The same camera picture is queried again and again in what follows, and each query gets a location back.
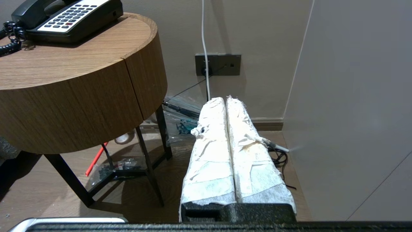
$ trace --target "baseboard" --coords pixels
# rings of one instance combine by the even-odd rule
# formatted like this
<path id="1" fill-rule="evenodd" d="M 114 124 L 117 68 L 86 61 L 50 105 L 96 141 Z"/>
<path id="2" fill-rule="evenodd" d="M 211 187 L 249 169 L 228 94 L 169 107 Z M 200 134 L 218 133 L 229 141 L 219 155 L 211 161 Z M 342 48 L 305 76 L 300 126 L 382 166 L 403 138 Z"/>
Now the baseboard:
<path id="1" fill-rule="evenodd" d="M 281 131 L 283 118 L 252 118 L 252 123 L 258 131 Z"/>
<path id="2" fill-rule="evenodd" d="M 283 128 L 283 118 L 252 118 L 252 123 L 258 131 L 281 131 Z M 158 129 L 156 123 L 143 122 L 142 129 Z"/>

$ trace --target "telephone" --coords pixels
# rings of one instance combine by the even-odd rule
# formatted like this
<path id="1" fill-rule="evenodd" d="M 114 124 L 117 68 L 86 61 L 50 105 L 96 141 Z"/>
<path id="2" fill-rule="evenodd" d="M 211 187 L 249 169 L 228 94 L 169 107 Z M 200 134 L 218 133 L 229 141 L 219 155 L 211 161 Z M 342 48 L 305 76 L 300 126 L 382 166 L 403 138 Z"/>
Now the telephone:
<path id="1" fill-rule="evenodd" d="M 63 8 L 56 11 L 56 2 L 63 3 Z M 78 42 L 122 15 L 120 0 L 26 0 L 0 31 L 0 39 L 9 36 L 11 40 L 0 47 L 0 56 L 19 50 L 25 40 Z"/>

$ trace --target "white fabric wrapping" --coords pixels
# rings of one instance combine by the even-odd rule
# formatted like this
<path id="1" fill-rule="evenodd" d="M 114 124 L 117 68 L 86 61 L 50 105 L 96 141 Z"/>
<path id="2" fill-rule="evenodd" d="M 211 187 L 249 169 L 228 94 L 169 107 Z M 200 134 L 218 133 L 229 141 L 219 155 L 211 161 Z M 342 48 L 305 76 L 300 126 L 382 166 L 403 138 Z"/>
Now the white fabric wrapping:
<path id="1" fill-rule="evenodd" d="M 225 102 L 212 98 L 202 108 L 180 204 L 236 203 Z"/>
<path id="2" fill-rule="evenodd" d="M 287 203 L 296 213 L 293 196 L 273 164 L 243 102 L 229 96 L 226 109 L 237 202 Z"/>

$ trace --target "red stick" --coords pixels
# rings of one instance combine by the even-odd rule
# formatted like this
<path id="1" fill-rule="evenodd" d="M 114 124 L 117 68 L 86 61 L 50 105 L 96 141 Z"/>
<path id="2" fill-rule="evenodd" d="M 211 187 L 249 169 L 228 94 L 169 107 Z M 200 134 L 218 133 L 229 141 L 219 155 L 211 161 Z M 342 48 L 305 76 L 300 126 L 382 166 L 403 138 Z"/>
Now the red stick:
<path id="1" fill-rule="evenodd" d="M 93 169 L 93 166 L 97 163 L 97 161 L 99 160 L 100 156 L 103 153 L 103 147 L 100 148 L 99 152 L 97 152 L 96 157 L 94 157 L 93 162 L 90 164 L 89 168 L 86 171 L 86 176 L 90 175 L 91 170 Z"/>

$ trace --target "white cable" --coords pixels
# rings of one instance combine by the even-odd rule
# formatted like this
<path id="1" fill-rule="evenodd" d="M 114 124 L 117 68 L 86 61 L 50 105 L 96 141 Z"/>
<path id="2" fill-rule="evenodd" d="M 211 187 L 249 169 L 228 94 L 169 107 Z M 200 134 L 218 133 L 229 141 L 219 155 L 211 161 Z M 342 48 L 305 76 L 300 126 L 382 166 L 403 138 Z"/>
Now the white cable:
<path id="1" fill-rule="evenodd" d="M 207 88 L 207 100 L 210 101 L 210 86 L 209 86 L 209 61 L 207 59 L 207 51 L 205 45 L 205 0 L 202 0 L 202 43 L 203 43 L 203 52 L 205 54 L 205 63 L 206 63 L 206 88 Z"/>

